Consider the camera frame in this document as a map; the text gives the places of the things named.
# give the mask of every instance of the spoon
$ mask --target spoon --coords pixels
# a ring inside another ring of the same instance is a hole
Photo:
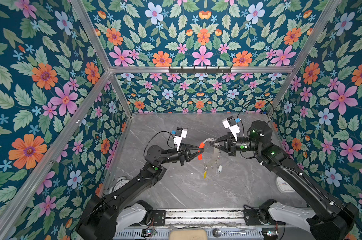
[[[245,230],[241,230],[241,231],[238,231],[238,232],[222,232],[219,228],[215,228],[213,229],[213,236],[215,237],[221,237],[222,234],[225,234],[225,233],[238,233],[238,234],[246,234],[246,231]]]

